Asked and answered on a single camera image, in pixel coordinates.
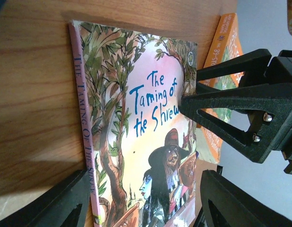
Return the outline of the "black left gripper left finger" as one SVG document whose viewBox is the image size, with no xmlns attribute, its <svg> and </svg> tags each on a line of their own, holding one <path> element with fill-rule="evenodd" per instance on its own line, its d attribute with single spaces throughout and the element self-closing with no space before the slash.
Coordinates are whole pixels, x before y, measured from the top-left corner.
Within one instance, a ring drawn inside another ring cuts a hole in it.
<svg viewBox="0 0 292 227">
<path fill-rule="evenodd" d="M 90 199 L 87 170 L 77 170 L 30 204 L 0 221 L 0 227 L 83 227 Z"/>
</svg>

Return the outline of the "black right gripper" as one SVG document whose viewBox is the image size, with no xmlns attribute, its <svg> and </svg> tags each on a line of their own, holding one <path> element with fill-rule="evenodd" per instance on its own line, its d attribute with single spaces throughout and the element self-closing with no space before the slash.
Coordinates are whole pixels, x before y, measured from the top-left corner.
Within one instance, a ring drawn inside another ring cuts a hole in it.
<svg viewBox="0 0 292 227">
<path fill-rule="evenodd" d="M 280 151 L 292 175 L 292 50 L 271 57 L 257 49 L 198 70 L 197 89 L 210 89 L 202 80 L 244 75 L 239 88 L 182 97 L 179 110 L 254 163 Z"/>
</svg>

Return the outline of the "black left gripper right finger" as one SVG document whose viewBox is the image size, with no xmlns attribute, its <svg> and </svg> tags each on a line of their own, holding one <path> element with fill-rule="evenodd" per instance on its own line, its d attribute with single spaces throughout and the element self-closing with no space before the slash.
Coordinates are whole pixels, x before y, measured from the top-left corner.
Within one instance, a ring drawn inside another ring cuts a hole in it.
<svg viewBox="0 0 292 227">
<path fill-rule="evenodd" d="M 292 227 L 292 220 L 262 204 L 216 170 L 200 172 L 202 207 L 196 227 Z"/>
</svg>

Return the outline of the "pink Taming Shrew book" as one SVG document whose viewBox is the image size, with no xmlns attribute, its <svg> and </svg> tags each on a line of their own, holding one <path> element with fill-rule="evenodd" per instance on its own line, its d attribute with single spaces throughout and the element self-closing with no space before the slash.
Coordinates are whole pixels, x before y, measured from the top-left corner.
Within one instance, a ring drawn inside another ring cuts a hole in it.
<svg viewBox="0 0 292 227">
<path fill-rule="evenodd" d="M 197 44 L 77 20 L 69 32 L 94 226 L 191 225 L 196 127 L 179 104 Z"/>
</svg>

